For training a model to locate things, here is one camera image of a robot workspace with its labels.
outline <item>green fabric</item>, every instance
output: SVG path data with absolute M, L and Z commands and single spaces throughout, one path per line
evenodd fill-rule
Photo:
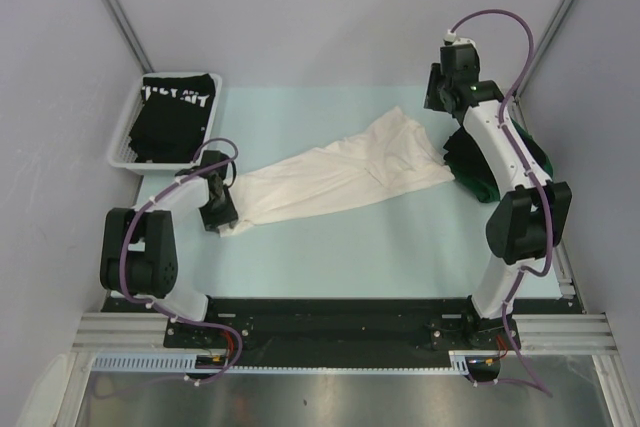
M 549 157 L 533 140 L 533 137 L 516 122 L 513 123 L 527 149 L 542 169 L 553 177 Z M 498 202 L 500 192 L 482 151 L 473 138 L 462 128 L 454 133 L 444 146 L 445 163 L 456 180 L 469 189 L 482 203 Z

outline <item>reflective metal floor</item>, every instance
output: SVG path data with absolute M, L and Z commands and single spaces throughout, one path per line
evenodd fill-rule
M 229 374 L 194 388 L 181 381 L 98 400 L 85 396 L 78 427 L 136 426 L 611 426 L 590 357 L 538 357 L 553 399 L 509 385 L 479 387 L 462 377 Z M 92 374 L 95 392 L 153 378 Z M 503 376 L 524 377 L 509 358 Z

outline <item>white panel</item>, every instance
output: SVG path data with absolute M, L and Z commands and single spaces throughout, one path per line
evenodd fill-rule
M 574 198 L 567 249 L 640 393 L 638 0 L 578 0 L 525 92 L 525 116 Z
M 426 83 L 462 16 L 512 9 L 539 37 L 560 0 L 121 1 L 158 71 L 218 72 L 227 85 L 394 85 Z M 517 24 L 479 19 L 464 32 L 487 78 L 515 79 L 526 53 Z
M 105 149 L 140 75 L 100 0 L 0 0 L 0 425 L 103 291 L 106 211 L 136 179 Z

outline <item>laundry basket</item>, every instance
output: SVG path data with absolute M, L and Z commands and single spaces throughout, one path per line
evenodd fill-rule
M 218 99 L 220 98 L 220 90 L 222 87 L 222 78 L 217 74 L 210 72 L 160 72 L 154 74 L 146 74 L 141 77 L 131 87 L 131 91 L 127 96 L 127 100 L 124 105 L 124 109 L 120 114 L 120 119 L 116 125 L 116 129 L 109 144 L 107 151 L 107 160 L 113 167 L 119 169 L 127 169 L 140 175 L 145 175 L 150 172 L 172 172 L 175 173 L 178 170 L 186 169 L 194 164 L 161 164 L 161 163 L 137 163 L 135 160 L 138 156 L 131 147 L 129 147 L 129 141 L 131 137 L 129 134 L 131 128 L 135 123 L 140 111 L 142 110 L 142 98 L 140 96 L 140 90 L 142 88 L 142 80 L 144 77 L 193 77 L 197 75 L 203 75 L 208 73 L 216 86 L 216 96 L 213 99 L 211 105 L 211 113 L 209 114 L 209 120 L 207 121 L 207 127 L 204 134 L 204 140 L 211 137 L 211 129 L 213 127 L 213 119 L 216 115 L 216 109 L 218 107 Z M 196 163 L 200 162 L 202 153 L 196 159 Z

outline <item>white vent strip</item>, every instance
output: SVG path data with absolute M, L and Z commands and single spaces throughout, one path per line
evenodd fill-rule
M 93 364 L 94 372 L 163 372 L 214 373 L 218 369 L 196 369 L 197 354 L 99 354 Z M 400 375 L 467 375 L 465 358 L 451 355 L 451 367 L 413 369 L 334 369 L 305 367 L 233 367 L 235 373 L 264 374 L 400 374 Z

